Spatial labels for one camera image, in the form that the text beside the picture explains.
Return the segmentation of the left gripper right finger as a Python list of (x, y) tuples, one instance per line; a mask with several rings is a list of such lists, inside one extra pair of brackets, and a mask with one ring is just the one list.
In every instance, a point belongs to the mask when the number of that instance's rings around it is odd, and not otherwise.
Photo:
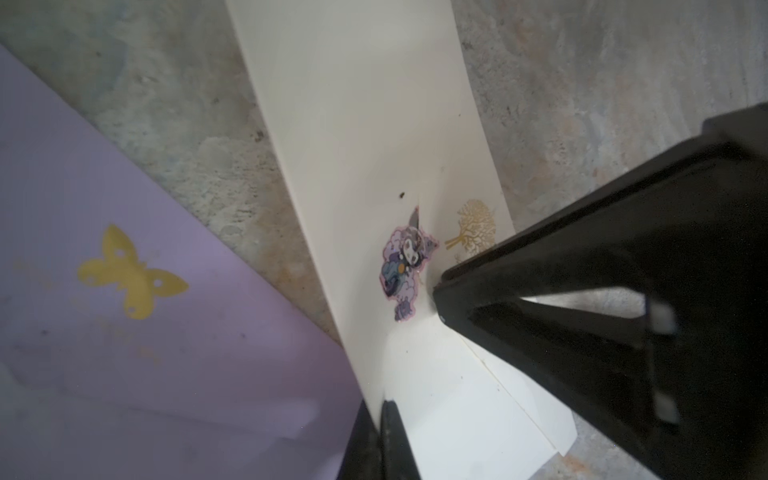
[(767, 107), (441, 277), (449, 328), (662, 479), (767, 475)]

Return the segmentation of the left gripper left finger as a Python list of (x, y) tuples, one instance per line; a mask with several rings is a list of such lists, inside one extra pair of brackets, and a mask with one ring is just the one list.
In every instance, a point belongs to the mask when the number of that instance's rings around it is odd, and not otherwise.
[(383, 402), (378, 427), (366, 403), (361, 403), (337, 479), (421, 480), (394, 401)]

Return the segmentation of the purple envelope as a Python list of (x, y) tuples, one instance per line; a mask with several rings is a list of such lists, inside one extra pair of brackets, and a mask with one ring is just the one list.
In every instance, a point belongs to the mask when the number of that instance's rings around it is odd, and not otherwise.
[(333, 479), (342, 349), (1, 54), (5, 479)]

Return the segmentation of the cream envelope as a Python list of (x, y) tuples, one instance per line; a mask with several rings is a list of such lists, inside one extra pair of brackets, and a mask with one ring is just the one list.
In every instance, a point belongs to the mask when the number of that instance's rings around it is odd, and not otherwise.
[(373, 415), (425, 479), (527, 479), (571, 411), (443, 324), (441, 274), (514, 227), (447, 1), (228, 9), (329, 309)]

